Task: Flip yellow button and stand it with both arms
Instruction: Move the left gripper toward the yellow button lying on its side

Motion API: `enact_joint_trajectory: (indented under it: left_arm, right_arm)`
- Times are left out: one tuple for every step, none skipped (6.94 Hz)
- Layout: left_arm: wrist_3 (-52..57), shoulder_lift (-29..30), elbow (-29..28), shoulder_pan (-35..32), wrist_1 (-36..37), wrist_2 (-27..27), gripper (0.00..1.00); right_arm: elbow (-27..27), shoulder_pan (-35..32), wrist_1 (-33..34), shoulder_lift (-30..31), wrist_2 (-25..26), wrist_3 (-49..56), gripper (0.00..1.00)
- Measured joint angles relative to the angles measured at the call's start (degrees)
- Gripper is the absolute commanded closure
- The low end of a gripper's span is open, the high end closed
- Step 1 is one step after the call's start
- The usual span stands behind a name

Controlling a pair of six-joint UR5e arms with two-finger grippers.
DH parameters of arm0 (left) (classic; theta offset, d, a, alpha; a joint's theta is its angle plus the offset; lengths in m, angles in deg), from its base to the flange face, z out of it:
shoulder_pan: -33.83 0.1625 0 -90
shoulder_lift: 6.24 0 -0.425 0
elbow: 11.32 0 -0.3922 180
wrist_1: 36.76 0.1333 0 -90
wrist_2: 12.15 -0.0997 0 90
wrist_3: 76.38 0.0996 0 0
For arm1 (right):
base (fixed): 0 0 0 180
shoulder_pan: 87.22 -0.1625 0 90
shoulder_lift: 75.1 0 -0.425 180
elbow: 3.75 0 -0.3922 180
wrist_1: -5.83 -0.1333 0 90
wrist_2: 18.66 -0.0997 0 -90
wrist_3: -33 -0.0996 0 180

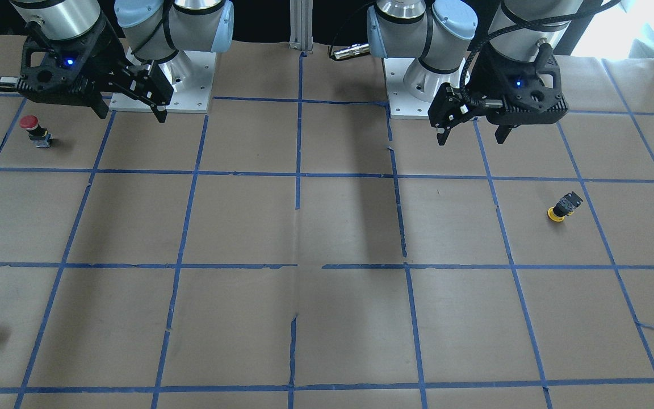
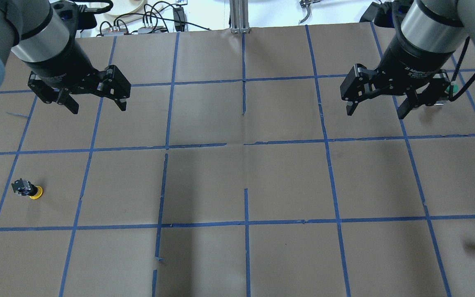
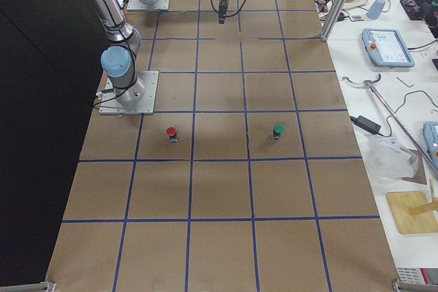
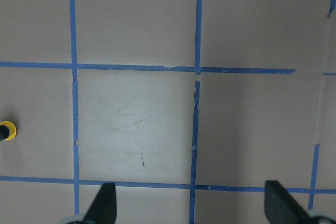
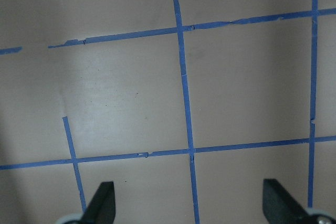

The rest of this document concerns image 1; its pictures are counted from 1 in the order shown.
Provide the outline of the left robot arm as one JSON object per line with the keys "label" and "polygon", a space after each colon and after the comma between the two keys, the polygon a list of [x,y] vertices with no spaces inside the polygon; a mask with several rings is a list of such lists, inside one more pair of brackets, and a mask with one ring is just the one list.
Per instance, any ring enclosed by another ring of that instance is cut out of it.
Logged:
{"label": "left robot arm", "polygon": [[367,10],[378,58],[409,58],[407,86],[429,103],[439,145],[483,116],[504,143],[519,126],[555,124],[568,112],[555,45],[579,1],[501,1],[489,28],[465,1],[378,1]]}

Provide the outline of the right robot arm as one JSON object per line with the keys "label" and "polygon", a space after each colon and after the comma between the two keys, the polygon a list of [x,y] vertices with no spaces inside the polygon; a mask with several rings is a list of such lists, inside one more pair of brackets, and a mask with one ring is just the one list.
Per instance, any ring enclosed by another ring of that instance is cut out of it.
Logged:
{"label": "right robot arm", "polygon": [[231,1],[13,1],[25,20],[20,73],[0,91],[93,109],[207,114],[216,57],[233,41]]}

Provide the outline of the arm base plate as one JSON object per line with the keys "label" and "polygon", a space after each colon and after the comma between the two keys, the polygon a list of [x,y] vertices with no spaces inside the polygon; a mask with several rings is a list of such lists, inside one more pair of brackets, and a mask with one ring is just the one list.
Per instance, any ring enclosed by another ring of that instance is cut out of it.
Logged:
{"label": "arm base plate", "polygon": [[171,81],[174,93],[166,111],[182,114],[207,114],[218,53],[181,51],[160,65]]}
{"label": "arm base plate", "polygon": [[416,58],[385,58],[384,72],[391,117],[395,119],[425,119],[439,86],[450,83],[457,87],[465,58],[456,72],[434,73]]}

